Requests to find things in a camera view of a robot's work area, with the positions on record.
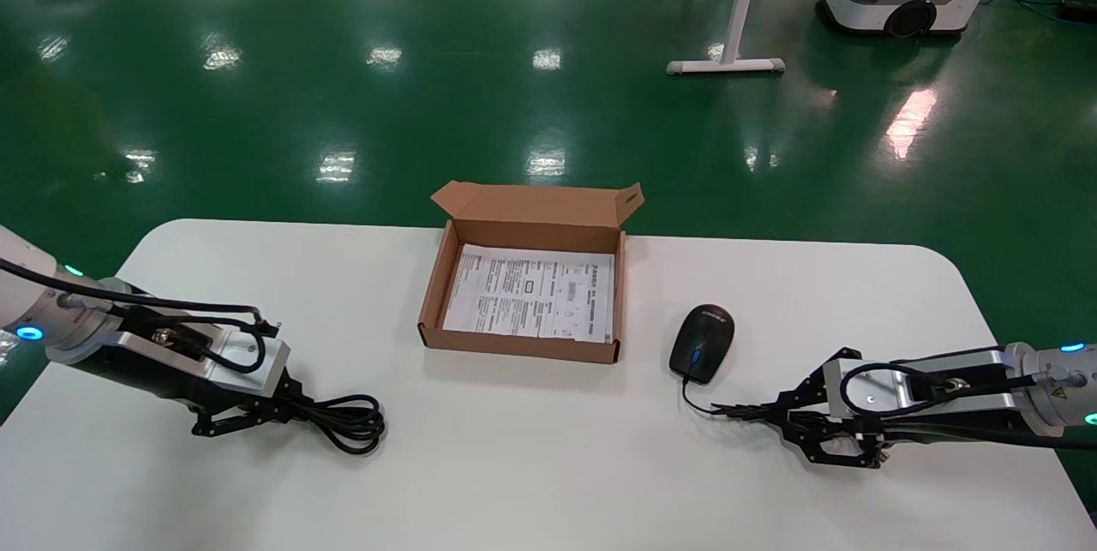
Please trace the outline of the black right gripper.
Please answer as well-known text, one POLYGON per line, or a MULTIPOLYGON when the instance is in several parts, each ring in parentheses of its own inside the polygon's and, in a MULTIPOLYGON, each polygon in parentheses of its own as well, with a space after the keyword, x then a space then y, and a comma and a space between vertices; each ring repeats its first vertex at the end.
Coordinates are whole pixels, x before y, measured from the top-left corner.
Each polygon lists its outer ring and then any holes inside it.
POLYGON ((918 403, 906 408, 850 411, 837 393, 846 372, 842 364, 862 364, 858 350, 842 348, 803 380, 779 393, 771 415, 781 418, 776 429, 808 464, 878 470, 884 451, 874 435, 857 435, 827 417, 788 417, 793 411, 823 405, 830 417, 853 417, 863 434, 881 435, 885 443, 983 442, 1024 448, 1058 448, 1059 428, 1041 421, 1020 400, 950 400, 930 407, 918 403))

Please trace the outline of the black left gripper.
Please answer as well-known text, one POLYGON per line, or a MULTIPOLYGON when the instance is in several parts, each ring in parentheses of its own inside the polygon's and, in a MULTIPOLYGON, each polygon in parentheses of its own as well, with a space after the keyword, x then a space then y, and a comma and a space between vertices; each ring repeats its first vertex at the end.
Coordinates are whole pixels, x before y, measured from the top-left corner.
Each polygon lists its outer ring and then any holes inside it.
POLYGON ((289 373, 289 345, 265 344, 264 349, 263 366, 246 375, 214 366, 210 372, 195 376, 117 345, 102 345, 70 367, 186 406, 197 417, 191 434, 212 438, 263 423, 289 423, 293 419, 291 408, 314 405, 303 383, 289 373), (214 417, 231 408, 244 413, 214 417))

